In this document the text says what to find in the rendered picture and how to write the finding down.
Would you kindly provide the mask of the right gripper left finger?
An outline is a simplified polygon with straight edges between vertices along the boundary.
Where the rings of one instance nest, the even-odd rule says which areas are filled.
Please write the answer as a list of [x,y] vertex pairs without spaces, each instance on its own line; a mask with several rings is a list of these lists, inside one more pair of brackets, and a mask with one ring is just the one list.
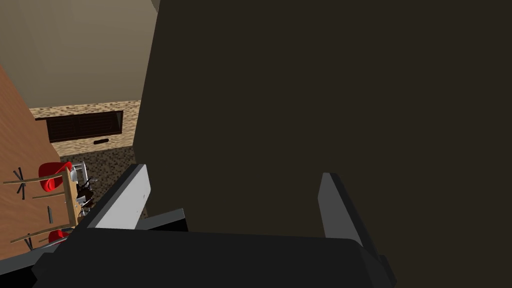
[[151,193],[145,164],[132,164],[95,204],[77,230],[85,228],[135,229]]

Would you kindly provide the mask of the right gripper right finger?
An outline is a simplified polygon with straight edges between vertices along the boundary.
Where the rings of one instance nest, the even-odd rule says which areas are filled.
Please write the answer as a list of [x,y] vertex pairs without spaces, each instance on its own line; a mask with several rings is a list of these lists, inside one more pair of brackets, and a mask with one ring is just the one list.
[[379,253],[348,194],[336,173],[324,172],[317,201],[326,238],[351,239],[377,258]]

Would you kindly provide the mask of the wooden table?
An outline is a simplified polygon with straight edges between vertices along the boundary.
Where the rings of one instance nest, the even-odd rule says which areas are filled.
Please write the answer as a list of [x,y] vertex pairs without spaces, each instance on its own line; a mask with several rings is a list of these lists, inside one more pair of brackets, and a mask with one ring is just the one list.
[[[35,236],[39,236],[42,234],[49,233],[51,231],[55,230],[62,230],[67,228],[75,228],[79,221],[81,221],[86,213],[84,212],[84,206],[87,205],[89,202],[91,202],[91,199],[87,198],[86,195],[83,195],[82,197],[79,196],[79,190],[77,189],[76,180],[72,178],[72,171],[65,171],[64,173],[61,173],[61,176],[63,176],[63,183],[56,188],[53,191],[48,192],[48,194],[45,195],[39,195],[34,196],[33,199],[46,199],[46,198],[52,198],[52,197],[59,197],[64,196],[64,203],[67,211],[68,216],[68,223],[64,225],[54,226],[47,229],[43,229],[37,232],[27,233],[26,235],[23,235],[22,237],[16,238],[14,240],[11,240],[10,243],[16,243],[19,241],[24,241],[24,239],[32,238]],[[12,181],[4,181],[3,185],[13,185],[18,180],[12,180]]]

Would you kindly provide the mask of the red chair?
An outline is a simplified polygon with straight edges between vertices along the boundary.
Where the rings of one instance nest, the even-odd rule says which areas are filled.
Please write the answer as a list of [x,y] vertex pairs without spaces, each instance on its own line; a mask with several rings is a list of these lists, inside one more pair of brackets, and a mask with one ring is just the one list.
[[37,182],[40,184],[41,188],[45,192],[54,191],[60,185],[63,184],[63,176],[61,173],[65,171],[72,172],[74,170],[74,166],[71,162],[46,162],[39,166],[38,168],[38,177],[25,179],[23,176],[23,171],[21,167],[18,167],[17,170],[14,170],[13,173],[17,177],[18,181],[15,181],[15,184],[19,184],[18,189],[16,191],[17,194],[21,194],[21,199],[25,200],[25,187],[28,183]]
[[[64,238],[68,237],[69,234],[70,233],[68,233],[65,229],[64,230],[61,230],[61,229],[53,230],[53,231],[49,232],[47,237],[40,239],[38,241],[38,243],[40,243],[42,245],[49,244],[49,243],[55,242],[57,240],[64,239]],[[24,242],[30,251],[35,249],[34,245],[33,245],[33,241],[30,237],[24,239]]]

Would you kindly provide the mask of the dark shuttered window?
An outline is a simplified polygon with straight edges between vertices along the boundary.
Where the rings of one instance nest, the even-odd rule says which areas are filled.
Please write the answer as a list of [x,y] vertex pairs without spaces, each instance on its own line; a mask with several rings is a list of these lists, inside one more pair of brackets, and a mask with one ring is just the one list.
[[40,117],[46,121],[50,143],[120,135],[123,131],[123,110]]

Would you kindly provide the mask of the dark brown door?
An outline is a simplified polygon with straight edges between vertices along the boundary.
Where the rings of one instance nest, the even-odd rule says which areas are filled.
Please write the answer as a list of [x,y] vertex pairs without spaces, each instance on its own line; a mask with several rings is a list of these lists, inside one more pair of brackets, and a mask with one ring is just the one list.
[[322,237],[336,173],[397,288],[512,288],[512,0],[160,0],[149,215]]

